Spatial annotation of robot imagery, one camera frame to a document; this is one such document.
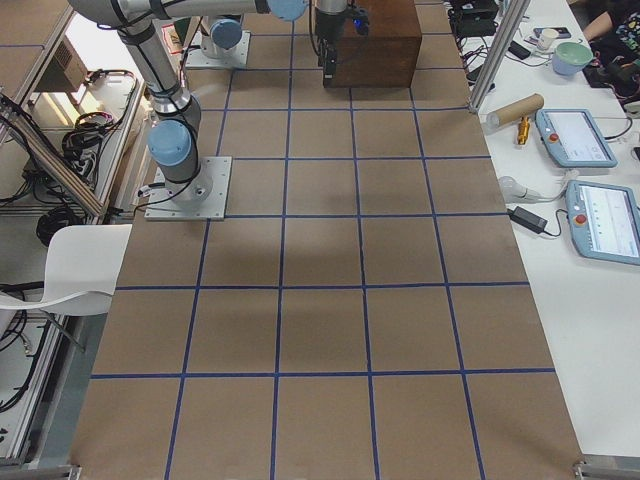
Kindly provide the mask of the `yellow utility knife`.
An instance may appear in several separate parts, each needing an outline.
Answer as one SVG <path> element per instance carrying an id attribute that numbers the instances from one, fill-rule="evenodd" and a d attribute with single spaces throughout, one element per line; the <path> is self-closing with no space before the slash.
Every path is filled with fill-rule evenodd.
<path id="1" fill-rule="evenodd" d="M 530 126 L 530 118 L 528 116 L 523 116 L 518 123 L 518 133 L 516 139 L 518 146 L 524 146 L 527 143 Z"/>

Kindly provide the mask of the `upper teach pendant tablet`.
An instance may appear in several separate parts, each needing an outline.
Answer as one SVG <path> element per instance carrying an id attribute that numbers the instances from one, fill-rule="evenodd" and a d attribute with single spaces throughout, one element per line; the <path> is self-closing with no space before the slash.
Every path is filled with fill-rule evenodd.
<path id="1" fill-rule="evenodd" d="M 618 160 L 586 109 L 540 109 L 535 125 L 549 156 L 563 168 L 614 168 Z"/>

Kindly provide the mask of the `white paper cup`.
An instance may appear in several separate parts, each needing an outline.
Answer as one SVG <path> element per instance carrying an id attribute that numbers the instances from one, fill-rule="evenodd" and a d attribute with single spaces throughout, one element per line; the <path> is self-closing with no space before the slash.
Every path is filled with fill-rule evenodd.
<path id="1" fill-rule="evenodd" d="M 554 28 L 544 28 L 539 32 L 537 50 L 540 52 L 547 52 L 553 42 L 558 38 L 558 31 Z"/>

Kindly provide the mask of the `white plastic chair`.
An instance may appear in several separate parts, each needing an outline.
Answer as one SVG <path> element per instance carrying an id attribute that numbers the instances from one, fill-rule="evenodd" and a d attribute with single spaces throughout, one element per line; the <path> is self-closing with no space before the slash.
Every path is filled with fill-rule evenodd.
<path id="1" fill-rule="evenodd" d="M 6 311 L 41 310 L 69 316 L 109 311 L 132 226 L 74 225 L 51 239 L 40 300 L 1 296 Z"/>

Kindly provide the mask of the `green bowl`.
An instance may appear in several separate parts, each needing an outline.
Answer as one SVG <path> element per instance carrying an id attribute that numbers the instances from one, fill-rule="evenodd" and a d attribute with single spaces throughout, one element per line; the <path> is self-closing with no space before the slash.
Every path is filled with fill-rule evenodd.
<path id="1" fill-rule="evenodd" d="M 556 74 L 572 76 L 589 65 L 593 58 L 593 52 L 588 46 L 575 42 L 562 42 L 554 50 L 551 65 Z"/>

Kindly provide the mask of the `dark wooden drawer cabinet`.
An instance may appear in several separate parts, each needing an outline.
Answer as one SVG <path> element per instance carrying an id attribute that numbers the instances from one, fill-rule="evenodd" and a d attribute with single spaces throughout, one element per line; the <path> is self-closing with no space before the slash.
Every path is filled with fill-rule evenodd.
<path id="1" fill-rule="evenodd" d="M 337 42 L 336 71 L 323 79 L 326 88 L 408 88 L 413 79 L 422 33 L 410 0 L 357 1 L 367 12 L 366 36 L 345 22 Z"/>

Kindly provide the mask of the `aluminium frame post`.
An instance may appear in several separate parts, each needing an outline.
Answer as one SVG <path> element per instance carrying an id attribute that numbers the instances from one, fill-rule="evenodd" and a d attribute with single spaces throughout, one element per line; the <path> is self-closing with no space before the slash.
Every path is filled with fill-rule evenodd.
<path id="1" fill-rule="evenodd" d="M 513 0 L 508 2 L 507 9 L 499 24 L 497 33 L 494 35 L 487 57 L 471 91 L 468 104 L 470 112 L 479 112 L 529 4 L 529 0 Z"/>

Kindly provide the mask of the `teach pendant tablet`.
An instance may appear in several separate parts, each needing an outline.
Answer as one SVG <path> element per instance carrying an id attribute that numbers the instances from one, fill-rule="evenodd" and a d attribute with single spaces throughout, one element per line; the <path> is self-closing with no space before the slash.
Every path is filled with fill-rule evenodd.
<path id="1" fill-rule="evenodd" d="M 639 264 L 639 208 L 630 188 L 572 180 L 565 199 L 571 238 L 581 256 Z"/>
<path id="2" fill-rule="evenodd" d="M 618 160 L 586 109 L 540 109 L 535 125 L 549 156 L 563 168 L 614 168 Z"/>

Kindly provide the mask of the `white light bulb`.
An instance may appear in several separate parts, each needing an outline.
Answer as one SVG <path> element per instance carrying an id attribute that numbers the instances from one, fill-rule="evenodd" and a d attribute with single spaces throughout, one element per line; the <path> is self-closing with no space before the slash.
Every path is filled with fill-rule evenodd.
<path id="1" fill-rule="evenodd" d="M 538 202 L 542 199 L 539 192 L 523 186 L 511 176 L 500 177 L 498 184 L 506 203 Z"/>

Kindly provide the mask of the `lower teach pendant tablet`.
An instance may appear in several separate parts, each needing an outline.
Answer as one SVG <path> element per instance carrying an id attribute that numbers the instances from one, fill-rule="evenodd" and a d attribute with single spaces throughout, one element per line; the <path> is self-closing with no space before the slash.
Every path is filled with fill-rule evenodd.
<path id="1" fill-rule="evenodd" d="M 630 188 L 572 180 L 565 199 L 571 238 L 581 256 L 639 264 L 639 208 Z"/>

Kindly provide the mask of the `black power adapter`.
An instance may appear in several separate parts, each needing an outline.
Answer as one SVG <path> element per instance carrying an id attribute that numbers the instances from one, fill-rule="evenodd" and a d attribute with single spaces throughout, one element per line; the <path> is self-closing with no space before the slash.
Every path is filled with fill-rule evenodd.
<path id="1" fill-rule="evenodd" d="M 545 231 L 547 220 L 520 206 L 507 210 L 510 220 L 529 231 L 541 234 Z"/>

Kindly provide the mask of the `cardboard tube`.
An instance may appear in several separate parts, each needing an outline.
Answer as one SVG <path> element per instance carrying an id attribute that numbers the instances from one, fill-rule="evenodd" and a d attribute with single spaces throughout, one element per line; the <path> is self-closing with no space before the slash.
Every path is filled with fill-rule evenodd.
<path id="1" fill-rule="evenodd" d="M 489 127 L 497 129 L 521 117 L 527 117 L 540 110 L 543 106 L 544 97 L 538 93 L 534 93 L 490 112 L 487 115 L 486 123 Z"/>

